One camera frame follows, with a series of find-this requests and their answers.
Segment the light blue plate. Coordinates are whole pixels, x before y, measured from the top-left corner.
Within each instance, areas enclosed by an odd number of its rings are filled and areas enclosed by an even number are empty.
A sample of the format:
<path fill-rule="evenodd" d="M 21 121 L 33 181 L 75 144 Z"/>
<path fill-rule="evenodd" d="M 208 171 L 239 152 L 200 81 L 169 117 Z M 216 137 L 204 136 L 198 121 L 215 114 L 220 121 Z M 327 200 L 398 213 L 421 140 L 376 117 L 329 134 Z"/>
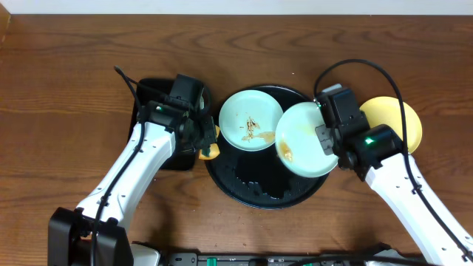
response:
<path fill-rule="evenodd" d="M 314 102 L 297 103 L 284 112 L 276 127 L 275 145 L 283 165 L 300 177 L 321 177 L 338 164 L 330 133 Z"/>
<path fill-rule="evenodd" d="M 244 90 L 222 105 L 218 115 L 220 133 L 236 149 L 261 151 L 275 143 L 282 115 L 282 107 L 268 93 Z"/>

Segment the green yellow sponge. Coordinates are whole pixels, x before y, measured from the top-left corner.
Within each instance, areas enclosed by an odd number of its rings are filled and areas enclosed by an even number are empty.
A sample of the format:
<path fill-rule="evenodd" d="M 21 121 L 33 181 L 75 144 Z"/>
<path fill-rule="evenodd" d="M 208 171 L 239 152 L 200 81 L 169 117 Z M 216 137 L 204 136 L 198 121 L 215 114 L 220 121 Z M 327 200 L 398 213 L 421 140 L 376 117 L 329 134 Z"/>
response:
<path fill-rule="evenodd" d="M 200 132 L 197 141 L 197 148 L 199 149 L 198 158 L 200 160 L 213 160 L 219 156 L 220 149 L 217 145 L 219 135 L 219 126 L 214 126 L 212 130 L 207 128 Z"/>

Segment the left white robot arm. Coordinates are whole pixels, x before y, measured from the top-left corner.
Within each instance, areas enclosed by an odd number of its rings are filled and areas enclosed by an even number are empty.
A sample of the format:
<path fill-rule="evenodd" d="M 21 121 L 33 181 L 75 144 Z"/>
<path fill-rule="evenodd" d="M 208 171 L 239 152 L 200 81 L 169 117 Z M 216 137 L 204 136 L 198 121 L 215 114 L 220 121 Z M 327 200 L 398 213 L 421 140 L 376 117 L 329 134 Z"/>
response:
<path fill-rule="evenodd" d="M 158 265 L 160 252 L 131 243 L 127 232 L 144 192 L 180 149 L 195 153 L 217 141 L 210 115 L 156 101 L 140 107 L 119 158 L 75 210 L 58 208 L 48 224 L 48 265 Z"/>

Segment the yellow plate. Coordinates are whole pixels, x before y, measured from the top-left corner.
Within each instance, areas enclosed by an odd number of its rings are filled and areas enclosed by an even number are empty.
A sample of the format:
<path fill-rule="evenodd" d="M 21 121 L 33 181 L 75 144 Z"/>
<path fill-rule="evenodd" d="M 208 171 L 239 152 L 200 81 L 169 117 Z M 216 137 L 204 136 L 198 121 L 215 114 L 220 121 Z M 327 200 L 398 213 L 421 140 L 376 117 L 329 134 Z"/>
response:
<path fill-rule="evenodd" d="M 381 96 L 363 103 L 360 110 L 367 116 L 371 128 L 381 124 L 388 125 L 403 140 L 401 109 L 397 98 Z M 407 147 L 413 153 L 421 144 L 423 129 L 421 120 L 415 110 L 404 103 L 407 129 Z"/>

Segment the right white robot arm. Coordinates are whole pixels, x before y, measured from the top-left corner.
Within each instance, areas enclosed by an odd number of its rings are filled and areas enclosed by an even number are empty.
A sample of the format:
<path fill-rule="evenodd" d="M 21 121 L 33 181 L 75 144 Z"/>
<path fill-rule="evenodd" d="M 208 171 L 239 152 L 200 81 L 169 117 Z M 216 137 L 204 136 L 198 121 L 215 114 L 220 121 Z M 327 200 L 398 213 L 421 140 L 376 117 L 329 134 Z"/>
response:
<path fill-rule="evenodd" d="M 471 265 L 472 236 L 429 187 L 409 147 L 409 108 L 378 110 L 380 125 L 358 107 L 320 108 L 332 153 L 395 213 L 427 262 Z"/>

